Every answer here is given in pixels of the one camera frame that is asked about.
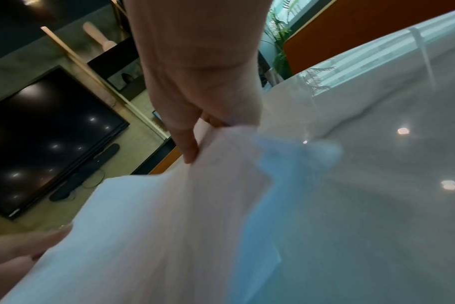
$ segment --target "soundbar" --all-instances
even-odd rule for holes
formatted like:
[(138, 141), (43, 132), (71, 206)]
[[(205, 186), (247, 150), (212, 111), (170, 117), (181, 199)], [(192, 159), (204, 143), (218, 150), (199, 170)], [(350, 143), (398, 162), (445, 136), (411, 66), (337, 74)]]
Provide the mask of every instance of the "soundbar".
[(53, 202), (57, 202), (69, 197), (69, 194), (76, 188), (78, 188), (86, 179), (93, 175), (96, 171), (101, 168), (102, 165), (107, 163), (118, 151), (120, 147), (118, 144), (112, 144), (105, 149), (101, 154), (96, 156), (93, 160), (83, 165), (79, 172), (71, 176), (67, 182), (62, 185), (58, 190), (49, 196), (49, 199)]

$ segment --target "television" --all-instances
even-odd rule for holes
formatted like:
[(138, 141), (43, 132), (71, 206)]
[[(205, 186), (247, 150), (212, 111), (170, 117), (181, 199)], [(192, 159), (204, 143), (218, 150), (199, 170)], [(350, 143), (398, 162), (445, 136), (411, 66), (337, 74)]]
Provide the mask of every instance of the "television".
[(21, 214), (128, 125), (61, 67), (0, 100), (0, 215)]

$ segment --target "tv bezel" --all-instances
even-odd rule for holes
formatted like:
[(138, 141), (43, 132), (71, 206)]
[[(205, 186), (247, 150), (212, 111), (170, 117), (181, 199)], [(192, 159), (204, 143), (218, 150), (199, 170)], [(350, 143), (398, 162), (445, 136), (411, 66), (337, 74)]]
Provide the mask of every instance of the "tv bezel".
[(81, 83), (76, 77), (71, 75), (65, 68), (62, 66), (55, 66), (52, 69), (49, 69), (45, 73), (41, 74), (40, 76), (36, 77), (34, 80), (31, 80), (27, 85), (24, 85), (21, 89), (17, 90), (16, 92), (9, 94), (7, 96), (1, 97), (0, 102), (16, 95), (24, 88), (41, 81), (43, 78), (48, 76), (50, 73), (53, 73), (57, 70), (61, 70), (65, 73), (68, 77), (73, 79), (77, 84), (82, 86), (90, 95), (92, 95), (99, 103), (113, 112), (118, 118), (121, 119), (122, 123), (114, 128), (111, 132), (106, 134), (100, 141), (95, 143), (90, 149), (88, 149), (83, 155), (78, 157), (74, 162), (70, 165), (65, 167), (59, 174), (57, 174), (51, 181), (46, 183), (44, 186), (36, 190), (32, 195), (30, 195), (23, 203), (21, 203), (17, 209), (11, 211), (10, 213), (4, 212), (0, 209), (0, 215), (2, 217), (8, 218), (10, 220), (14, 220), (15, 218), (19, 217), (23, 213), (25, 213), (30, 207), (38, 203), (42, 198), (46, 197), (50, 192), (54, 191), (58, 186), (60, 186), (69, 176), (71, 176), (79, 167), (81, 167), (84, 163), (93, 159), (97, 154), (99, 154), (104, 147), (110, 143), (114, 138), (116, 138), (122, 131), (124, 131), (128, 126), (129, 122), (126, 121), (118, 112), (116, 112), (112, 107), (107, 105), (101, 98), (99, 98), (96, 94), (94, 94), (89, 88), (87, 88), (83, 83)]

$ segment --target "glossy table top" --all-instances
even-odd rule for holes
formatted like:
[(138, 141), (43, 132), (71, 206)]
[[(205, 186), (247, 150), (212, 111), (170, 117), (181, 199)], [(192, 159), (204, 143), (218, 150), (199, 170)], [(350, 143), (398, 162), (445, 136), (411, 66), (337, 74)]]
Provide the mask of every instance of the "glossy table top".
[(265, 96), (262, 132), (344, 157), (274, 240), (253, 303), (455, 303), (455, 12), (330, 66)]

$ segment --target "dark ceiling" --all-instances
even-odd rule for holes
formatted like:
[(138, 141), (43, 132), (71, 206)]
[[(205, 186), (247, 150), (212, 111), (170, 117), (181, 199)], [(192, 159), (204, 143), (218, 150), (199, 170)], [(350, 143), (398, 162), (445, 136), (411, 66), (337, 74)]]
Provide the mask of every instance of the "dark ceiling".
[(59, 29), (110, 0), (0, 0), (0, 58), (41, 38), (40, 26)]

